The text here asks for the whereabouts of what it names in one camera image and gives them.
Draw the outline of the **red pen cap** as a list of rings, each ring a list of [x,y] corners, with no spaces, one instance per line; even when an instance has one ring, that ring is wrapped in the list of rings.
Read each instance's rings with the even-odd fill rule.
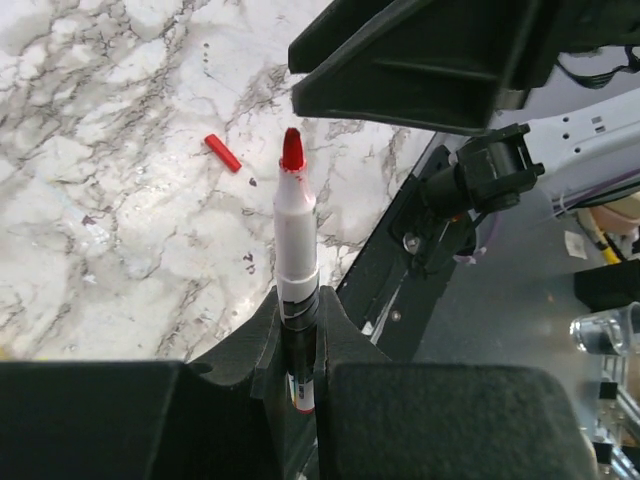
[[[237,173],[242,168],[242,164],[234,153],[215,134],[207,135],[204,143],[232,173]]]

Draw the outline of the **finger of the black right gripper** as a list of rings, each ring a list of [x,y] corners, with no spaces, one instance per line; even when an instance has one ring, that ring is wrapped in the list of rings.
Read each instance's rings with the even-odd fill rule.
[[[496,75],[530,13],[528,1],[333,1],[290,44],[293,73],[350,48],[385,65]]]
[[[341,49],[292,92],[302,117],[356,119],[458,134],[483,131],[492,116],[504,69],[496,75],[385,65]]]

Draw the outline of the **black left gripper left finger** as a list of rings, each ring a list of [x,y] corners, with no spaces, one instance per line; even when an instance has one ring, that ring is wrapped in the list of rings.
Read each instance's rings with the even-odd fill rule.
[[[5,361],[5,479],[280,479],[277,296],[198,361]]]

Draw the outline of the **thin silver red pen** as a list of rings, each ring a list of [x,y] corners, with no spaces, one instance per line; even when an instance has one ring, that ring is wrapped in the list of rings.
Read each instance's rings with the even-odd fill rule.
[[[309,414],[315,408],[319,309],[316,196],[295,128],[284,135],[273,207],[275,275],[289,392],[293,406]]]

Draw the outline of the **clear plastic cup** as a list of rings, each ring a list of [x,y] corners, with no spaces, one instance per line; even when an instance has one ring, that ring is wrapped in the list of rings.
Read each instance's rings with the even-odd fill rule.
[[[574,319],[569,334],[584,353],[624,357],[631,350],[633,305],[594,312]]]

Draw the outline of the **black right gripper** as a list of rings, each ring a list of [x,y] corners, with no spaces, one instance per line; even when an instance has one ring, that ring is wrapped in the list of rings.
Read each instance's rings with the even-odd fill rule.
[[[624,49],[626,62],[609,72],[579,75],[558,57],[590,56],[604,47]],[[544,86],[559,68],[577,85],[591,90],[607,86],[618,73],[639,72],[639,3],[637,1],[542,1],[530,32],[516,49],[517,61],[508,82],[500,89],[494,108],[519,110],[530,92]]]

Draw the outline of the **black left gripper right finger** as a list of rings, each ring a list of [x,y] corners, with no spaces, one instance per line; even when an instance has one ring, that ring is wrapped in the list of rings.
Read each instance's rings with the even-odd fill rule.
[[[392,362],[319,291],[324,479],[594,479],[560,382],[528,367]]]

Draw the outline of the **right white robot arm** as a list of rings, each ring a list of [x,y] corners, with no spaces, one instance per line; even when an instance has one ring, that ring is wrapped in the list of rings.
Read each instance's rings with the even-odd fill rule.
[[[289,46],[301,117],[357,119],[461,135],[456,162],[418,186],[422,213],[508,209],[539,178],[639,140],[639,95],[500,130],[563,54],[624,49],[639,60],[635,1],[335,1]]]

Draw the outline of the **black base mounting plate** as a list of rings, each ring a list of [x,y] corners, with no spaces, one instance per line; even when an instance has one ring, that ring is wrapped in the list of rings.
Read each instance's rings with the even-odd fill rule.
[[[418,248],[426,233],[415,225],[426,213],[419,187],[447,167],[449,154],[465,142],[443,133],[432,138],[337,287],[352,323],[393,361],[410,362],[418,351],[456,267],[451,249],[465,252],[475,244],[473,213],[460,216],[451,233],[436,233],[443,244],[435,248],[429,271],[403,244],[408,235]]]

